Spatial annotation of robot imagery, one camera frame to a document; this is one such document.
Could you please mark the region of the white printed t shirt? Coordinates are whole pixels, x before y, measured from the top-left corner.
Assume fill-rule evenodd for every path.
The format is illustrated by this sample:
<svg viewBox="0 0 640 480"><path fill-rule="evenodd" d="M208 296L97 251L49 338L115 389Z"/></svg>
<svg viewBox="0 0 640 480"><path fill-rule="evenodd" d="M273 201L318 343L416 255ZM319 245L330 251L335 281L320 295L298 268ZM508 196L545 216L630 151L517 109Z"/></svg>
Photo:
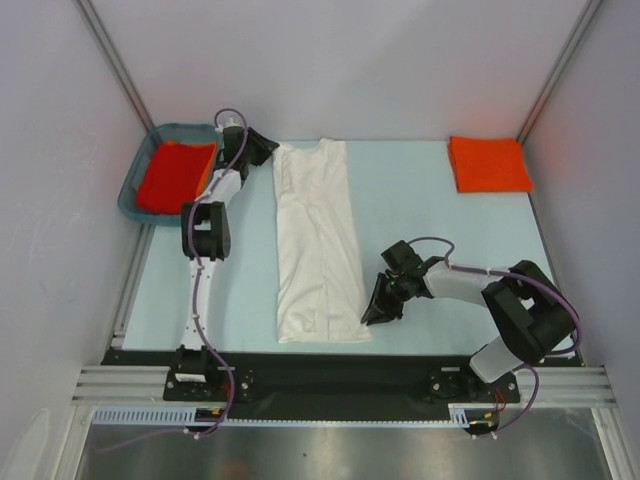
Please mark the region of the white printed t shirt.
<svg viewBox="0 0 640 480"><path fill-rule="evenodd" d="M371 339L343 141L280 145L273 157L281 343Z"/></svg>

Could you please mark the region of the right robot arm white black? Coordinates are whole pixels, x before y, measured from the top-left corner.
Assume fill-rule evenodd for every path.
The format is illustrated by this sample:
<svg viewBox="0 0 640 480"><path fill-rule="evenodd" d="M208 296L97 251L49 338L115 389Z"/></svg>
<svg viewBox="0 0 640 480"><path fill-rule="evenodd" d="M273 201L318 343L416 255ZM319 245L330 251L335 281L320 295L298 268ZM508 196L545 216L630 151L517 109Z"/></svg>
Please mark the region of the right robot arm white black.
<svg viewBox="0 0 640 480"><path fill-rule="evenodd" d="M444 298L488 310L498 336L474 353L461 376L463 393L484 401L497 380L523 366L533 367L549 355L579 348L581 323L575 308L532 261L507 270L455 264L453 242L424 236L400 240L381 257L387 269L378 274L361 322L367 326L402 318L414 298Z"/></svg>

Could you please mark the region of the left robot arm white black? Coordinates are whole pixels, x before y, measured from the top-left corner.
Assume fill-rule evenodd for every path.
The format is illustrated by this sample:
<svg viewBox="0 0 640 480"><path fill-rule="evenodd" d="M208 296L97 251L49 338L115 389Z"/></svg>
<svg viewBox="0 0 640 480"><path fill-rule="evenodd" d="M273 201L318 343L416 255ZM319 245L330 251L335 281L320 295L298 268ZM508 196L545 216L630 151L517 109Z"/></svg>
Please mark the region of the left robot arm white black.
<svg viewBox="0 0 640 480"><path fill-rule="evenodd" d="M222 129L223 148L216 154L204 191L181 212L183 254L189 259L188 317L180 345L200 350L209 340L207 321L217 277L231 250L227 207L243 188L250 169L270 159L279 144L253 128Z"/></svg>

